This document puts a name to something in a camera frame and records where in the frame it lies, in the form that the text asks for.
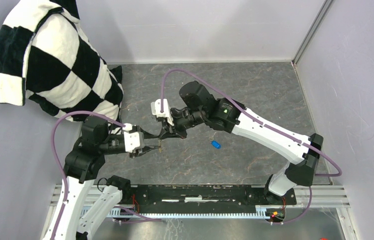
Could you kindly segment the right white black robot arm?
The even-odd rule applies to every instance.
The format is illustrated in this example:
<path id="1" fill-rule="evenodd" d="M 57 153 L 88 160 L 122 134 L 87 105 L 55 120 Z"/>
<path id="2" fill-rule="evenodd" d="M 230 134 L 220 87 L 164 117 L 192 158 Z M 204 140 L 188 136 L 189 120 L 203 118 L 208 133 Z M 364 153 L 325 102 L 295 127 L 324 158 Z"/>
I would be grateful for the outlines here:
<path id="1" fill-rule="evenodd" d="M 152 114 L 162 123 L 161 140 L 184 139 L 187 129 L 205 124 L 215 131 L 251 139 L 277 152 L 288 163 L 271 175 L 265 185 L 263 196 L 270 204 L 278 203 L 295 186 L 312 186 L 324 141 L 321 135 L 289 131 L 259 117 L 237 101 L 214 98 L 197 81 L 184 85 L 179 95 L 186 104 L 182 109 L 170 108 L 167 99 L 151 103 Z"/>

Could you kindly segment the blue tagged key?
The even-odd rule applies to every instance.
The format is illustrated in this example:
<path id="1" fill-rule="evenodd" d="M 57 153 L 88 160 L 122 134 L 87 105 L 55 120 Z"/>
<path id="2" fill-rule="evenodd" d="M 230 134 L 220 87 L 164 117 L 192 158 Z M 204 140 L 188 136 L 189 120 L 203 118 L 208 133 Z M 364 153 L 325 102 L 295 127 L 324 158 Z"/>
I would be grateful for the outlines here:
<path id="1" fill-rule="evenodd" d="M 215 140 L 215 135 L 216 133 L 213 133 L 210 137 L 209 137 L 209 141 L 211 142 L 211 145 L 216 148 L 216 149 L 220 149 L 221 148 L 221 145 Z"/>

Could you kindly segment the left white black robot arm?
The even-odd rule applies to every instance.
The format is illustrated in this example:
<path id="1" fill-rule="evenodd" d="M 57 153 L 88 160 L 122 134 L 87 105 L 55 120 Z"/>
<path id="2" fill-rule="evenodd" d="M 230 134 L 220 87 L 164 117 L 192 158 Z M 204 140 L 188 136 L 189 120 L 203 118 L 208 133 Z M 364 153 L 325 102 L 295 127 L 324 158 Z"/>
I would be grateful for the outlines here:
<path id="1" fill-rule="evenodd" d="M 120 123 L 102 114 L 79 110 L 60 117 L 51 133 L 51 148 L 56 156 L 55 132 L 68 117 L 85 117 L 81 136 L 76 140 L 64 164 L 55 157 L 62 173 L 62 188 L 57 208 L 44 235 L 45 240 L 91 240 L 112 209 L 119 204 L 132 204 L 125 212 L 139 215 L 139 203 L 131 188 L 130 180 L 111 176 L 92 207 L 81 214 L 90 188 L 97 180 L 99 170 L 105 164 L 106 155 L 129 154 L 139 157 L 157 145 L 146 146 L 145 139 L 158 136 L 144 131 L 137 125 Z"/>

